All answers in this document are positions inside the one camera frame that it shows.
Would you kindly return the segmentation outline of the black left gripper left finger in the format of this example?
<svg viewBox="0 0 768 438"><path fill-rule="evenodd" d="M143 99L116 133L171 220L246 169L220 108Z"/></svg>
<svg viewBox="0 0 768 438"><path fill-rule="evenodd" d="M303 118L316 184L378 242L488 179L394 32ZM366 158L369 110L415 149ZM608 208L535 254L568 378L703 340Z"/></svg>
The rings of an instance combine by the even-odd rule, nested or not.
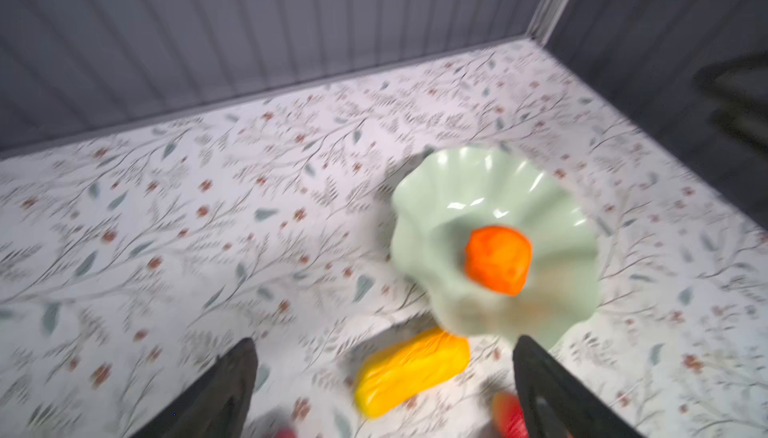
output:
<svg viewBox="0 0 768 438"><path fill-rule="evenodd" d="M257 369L255 343L244 338L134 435L239 437L250 408Z"/></svg>

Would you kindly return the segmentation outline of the orange fake persimmon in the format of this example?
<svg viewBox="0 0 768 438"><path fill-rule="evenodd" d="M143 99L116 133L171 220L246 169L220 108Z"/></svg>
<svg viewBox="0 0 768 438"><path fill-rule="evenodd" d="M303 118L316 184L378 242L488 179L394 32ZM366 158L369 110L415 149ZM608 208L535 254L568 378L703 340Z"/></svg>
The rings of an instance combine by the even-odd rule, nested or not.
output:
<svg viewBox="0 0 768 438"><path fill-rule="evenodd" d="M531 242L503 226L478 228L465 247L465 274L497 293L516 296L524 288L533 257Z"/></svg>

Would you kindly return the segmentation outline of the yellow fake corn cob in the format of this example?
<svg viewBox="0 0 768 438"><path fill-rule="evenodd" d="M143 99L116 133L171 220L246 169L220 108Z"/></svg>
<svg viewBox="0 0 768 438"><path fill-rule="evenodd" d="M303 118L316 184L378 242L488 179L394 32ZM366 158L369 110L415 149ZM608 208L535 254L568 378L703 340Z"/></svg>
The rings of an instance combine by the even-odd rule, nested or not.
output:
<svg viewBox="0 0 768 438"><path fill-rule="evenodd" d="M368 356L355 380L355 404L364 417L379 418L459 375L470 358L468 339L431 328Z"/></svg>

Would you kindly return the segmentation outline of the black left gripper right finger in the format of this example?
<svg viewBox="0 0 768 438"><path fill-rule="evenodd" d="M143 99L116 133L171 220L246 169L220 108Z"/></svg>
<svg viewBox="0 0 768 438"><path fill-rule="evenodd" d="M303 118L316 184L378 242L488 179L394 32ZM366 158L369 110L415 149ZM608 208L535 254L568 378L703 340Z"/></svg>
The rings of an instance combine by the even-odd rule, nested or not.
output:
<svg viewBox="0 0 768 438"><path fill-rule="evenodd" d="M531 337L518 339L513 365L530 437L641 437Z"/></svg>

